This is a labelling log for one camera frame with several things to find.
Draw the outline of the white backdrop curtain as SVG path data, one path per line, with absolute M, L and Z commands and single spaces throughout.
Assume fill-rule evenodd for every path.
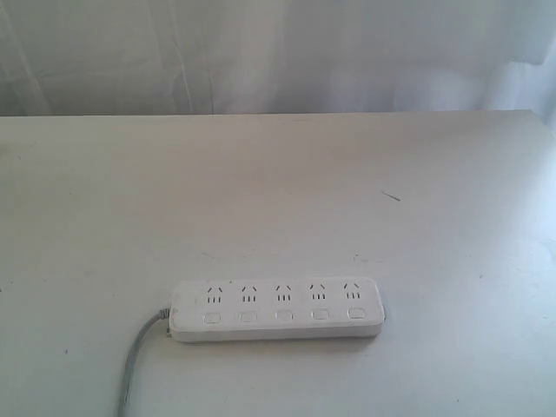
M 530 109 L 552 1 L 4 1 L 5 116 Z

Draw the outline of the white five-outlet power strip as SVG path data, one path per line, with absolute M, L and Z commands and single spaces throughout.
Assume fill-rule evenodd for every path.
M 368 277 L 185 281 L 171 297 L 169 333 L 185 343 L 367 338 L 385 319 Z

